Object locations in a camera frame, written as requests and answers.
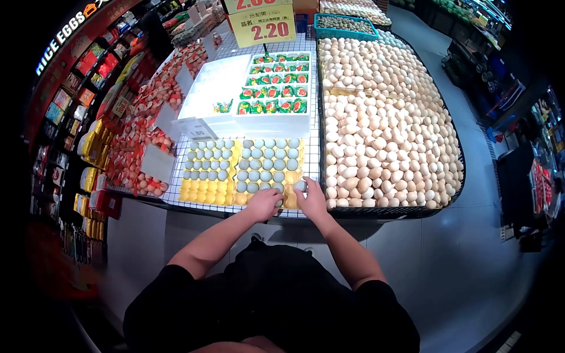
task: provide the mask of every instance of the yellow price sign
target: yellow price sign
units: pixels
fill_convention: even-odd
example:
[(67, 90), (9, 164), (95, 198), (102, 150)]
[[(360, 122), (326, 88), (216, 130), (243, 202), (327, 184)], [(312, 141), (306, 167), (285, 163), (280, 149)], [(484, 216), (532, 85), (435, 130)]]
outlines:
[(292, 0), (225, 0), (230, 15), (272, 5), (292, 5)]
[(277, 5), (230, 15), (240, 48), (296, 40), (292, 5)]

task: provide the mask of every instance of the price sign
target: price sign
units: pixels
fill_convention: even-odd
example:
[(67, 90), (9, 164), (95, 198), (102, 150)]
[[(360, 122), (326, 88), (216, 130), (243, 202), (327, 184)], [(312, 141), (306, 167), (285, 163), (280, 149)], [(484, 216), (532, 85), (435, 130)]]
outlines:
[(218, 139), (214, 131), (202, 119), (187, 117), (186, 119), (173, 121), (172, 125), (191, 141), (213, 141)]
[(296, 40), (292, 5), (268, 6), (230, 15), (240, 48)]
[(271, 5), (292, 5), (292, 0), (225, 0), (230, 15)]

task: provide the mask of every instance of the neon sign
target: neon sign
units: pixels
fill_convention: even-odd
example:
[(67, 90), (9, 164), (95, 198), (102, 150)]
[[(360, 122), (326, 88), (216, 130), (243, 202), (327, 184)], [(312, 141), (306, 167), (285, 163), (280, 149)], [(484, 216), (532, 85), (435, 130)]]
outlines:
[(36, 68), (37, 76), (41, 76), (41, 73), (47, 67), (49, 61), (53, 58), (57, 50), (63, 43), (73, 34), (73, 32), (93, 13), (95, 13), (102, 5), (110, 0), (96, 0), (95, 3), (90, 3), (86, 5), (84, 11), (79, 11), (74, 17), (71, 17), (68, 24), (64, 25), (63, 28), (57, 33), (56, 38), (51, 40), (47, 49), (45, 49), (43, 56)]

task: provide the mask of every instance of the packaged egg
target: packaged egg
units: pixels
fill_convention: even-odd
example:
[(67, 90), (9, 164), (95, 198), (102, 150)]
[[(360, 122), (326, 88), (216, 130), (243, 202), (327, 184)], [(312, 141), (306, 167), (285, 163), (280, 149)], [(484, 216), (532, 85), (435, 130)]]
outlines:
[(191, 142), (179, 201), (231, 205), (241, 150), (240, 141)]
[(277, 188), (285, 195), (281, 208), (296, 210), (293, 185), (302, 177), (304, 145), (297, 138), (243, 141), (233, 177), (233, 204), (244, 206), (257, 191)]

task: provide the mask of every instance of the blue basket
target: blue basket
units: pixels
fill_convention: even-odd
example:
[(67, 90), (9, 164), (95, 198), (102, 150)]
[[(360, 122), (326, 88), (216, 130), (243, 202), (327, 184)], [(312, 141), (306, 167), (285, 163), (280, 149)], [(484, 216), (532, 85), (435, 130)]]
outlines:
[[(343, 18), (347, 18), (350, 20), (354, 20), (355, 22), (365, 22), (368, 23), (371, 28), (373, 29), (373, 32), (375, 34), (366, 34), (366, 33), (361, 33), (361, 32), (353, 32), (351, 30), (344, 30), (344, 29), (333, 29), (333, 28), (321, 28), (318, 27), (318, 18), (320, 17), (343, 17)], [(340, 16), (340, 15), (327, 15), (327, 14), (315, 14), (314, 15), (314, 29), (316, 30), (316, 39), (321, 39), (321, 38), (351, 38), (351, 39), (357, 39), (360, 41), (376, 41), (377, 38), (379, 37), (379, 35), (377, 34), (377, 31), (375, 30), (375, 26), (373, 26), (373, 24), (366, 19), (360, 19), (360, 18), (355, 18), (355, 17), (350, 17), (350, 16)]]

